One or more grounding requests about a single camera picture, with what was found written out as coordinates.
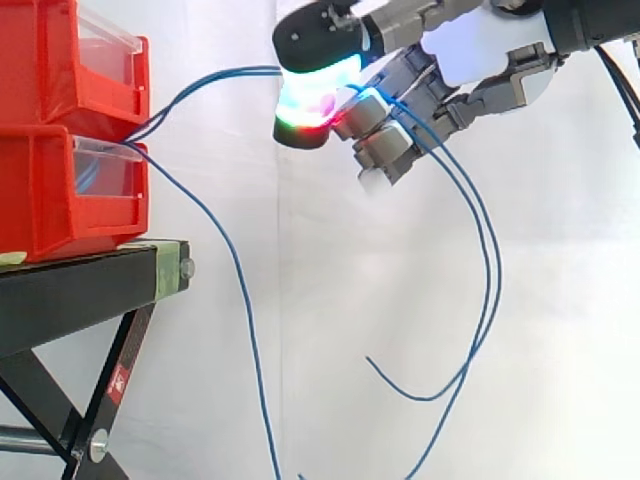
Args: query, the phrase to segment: black metal frame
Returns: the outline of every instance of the black metal frame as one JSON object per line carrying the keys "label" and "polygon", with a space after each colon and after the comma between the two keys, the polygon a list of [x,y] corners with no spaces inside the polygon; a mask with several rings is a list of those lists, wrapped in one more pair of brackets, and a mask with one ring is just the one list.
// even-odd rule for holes
{"label": "black metal frame", "polygon": [[[189,254],[181,242],[180,260]],[[92,439],[113,428],[155,307],[157,267],[156,248],[142,246],[0,269],[0,390],[33,426],[0,427],[0,451],[57,456],[62,480],[128,479],[110,454],[92,458]],[[188,286],[181,278],[179,291]],[[83,416],[33,348],[123,314]]]}

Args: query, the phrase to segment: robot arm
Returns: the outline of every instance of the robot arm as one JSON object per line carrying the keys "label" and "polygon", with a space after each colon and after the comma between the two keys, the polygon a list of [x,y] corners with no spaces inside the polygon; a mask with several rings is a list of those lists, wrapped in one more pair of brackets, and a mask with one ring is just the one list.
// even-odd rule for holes
{"label": "robot arm", "polygon": [[[401,99],[443,141],[480,116],[531,104],[569,54],[640,32],[637,0],[390,0],[362,18],[351,13],[355,3],[319,0],[285,18],[274,34],[283,68],[304,74],[354,54],[366,64],[397,51],[368,86]],[[383,172],[394,184],[426,152],[390,113],[371,92],[323,127],[355,141],[363,173]]]}

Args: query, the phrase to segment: green light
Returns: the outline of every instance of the green light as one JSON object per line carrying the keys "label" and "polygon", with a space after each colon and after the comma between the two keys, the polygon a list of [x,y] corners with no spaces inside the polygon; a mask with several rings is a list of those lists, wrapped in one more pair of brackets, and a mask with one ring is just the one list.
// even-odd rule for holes
{"label": "green light", "polygon": [[353,55],[312,73],[293,73],[283,70],[284,86],[276,115],[292,127],[321,127],[335,111],[338,89],[357,83],[362,60]]}

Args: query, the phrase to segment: screw head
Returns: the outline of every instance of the screw head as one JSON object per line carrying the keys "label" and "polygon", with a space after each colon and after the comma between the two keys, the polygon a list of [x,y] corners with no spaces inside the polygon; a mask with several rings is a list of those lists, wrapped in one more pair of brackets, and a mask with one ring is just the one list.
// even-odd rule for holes
{"label": "screw head", "polygon": [[185,258],[180,262],[180,276],[185,280],[191,280],[196,275],[196,262]]}
{"label": "screw head", "polygon": [[109,453],[109,433],[100,429],[93,434],[89,443],[89,459],[93,463],[100,463]]}

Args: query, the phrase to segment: white backdrop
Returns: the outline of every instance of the white backdrop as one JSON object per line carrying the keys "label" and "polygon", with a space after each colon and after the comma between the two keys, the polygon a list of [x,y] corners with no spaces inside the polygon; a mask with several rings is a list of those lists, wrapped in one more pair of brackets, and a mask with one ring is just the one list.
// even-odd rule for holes
{"label": "white backdrop", "polygon": [[[157,108],[204,74],[273,63],[274,22],[294,2],[85,4],[150,37]],[[637,79],[629,48],[614,51]],[[640,478],[640,154],[598,62],[574,56],[534,106],[450,142],[491,210],[506,283],[493,335],[418,478]],[[348,145],[278,149],[276,96],[270,79],[209,87],[151,152],[238,246],[284,477],[400,479],[444,405],[399,398],[364,356],[422,394],[459,368],[483,289],[471,217],[428,159],[370,199]],[[112,450],[133,480],[272,478],[229,255],[157,175],[153,195],[152,234],[189,239],[198,275],[158,308]],[[79,407],[114,329],[39,351]],[[0,458],[0,478],[57,471],[47,459]]]}

